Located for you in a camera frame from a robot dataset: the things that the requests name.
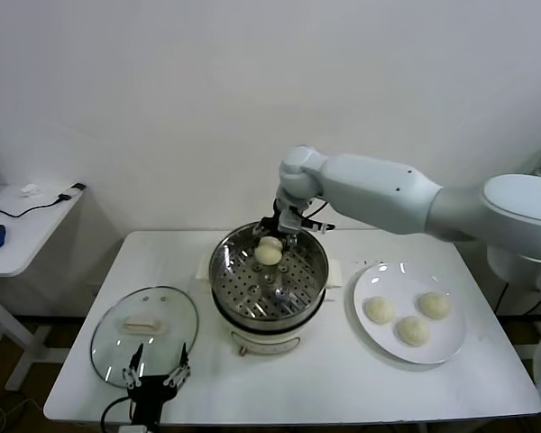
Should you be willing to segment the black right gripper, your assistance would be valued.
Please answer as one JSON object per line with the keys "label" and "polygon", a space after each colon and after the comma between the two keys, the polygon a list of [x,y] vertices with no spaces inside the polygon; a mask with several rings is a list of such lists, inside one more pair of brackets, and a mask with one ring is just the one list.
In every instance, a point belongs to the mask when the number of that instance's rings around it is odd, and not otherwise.
{"label": "black right gripper", "polygon": [[279,199],[273,202],[273,217],[265,216],[252,230],[256,238],[264,236],[285,237],[285,250],[290,251],[298,245],[298,233],[302,231],[302,216],[296,207]]}

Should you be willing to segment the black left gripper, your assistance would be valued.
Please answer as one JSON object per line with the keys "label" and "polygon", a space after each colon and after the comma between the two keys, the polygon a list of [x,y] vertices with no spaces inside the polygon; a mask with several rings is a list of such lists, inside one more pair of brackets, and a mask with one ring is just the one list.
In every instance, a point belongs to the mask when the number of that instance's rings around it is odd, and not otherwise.
{"label": "black left gripper", "polygon": [[134,404],[132,422],[159,422],[163,405],[174,399],[190,376],[187,344],[184,343],[179,357],[179,365],[167,376],[143,376],[138,368],[142,359],[143,343],[140,343],[130,362],[123,369],[123,379],[128,397]]}

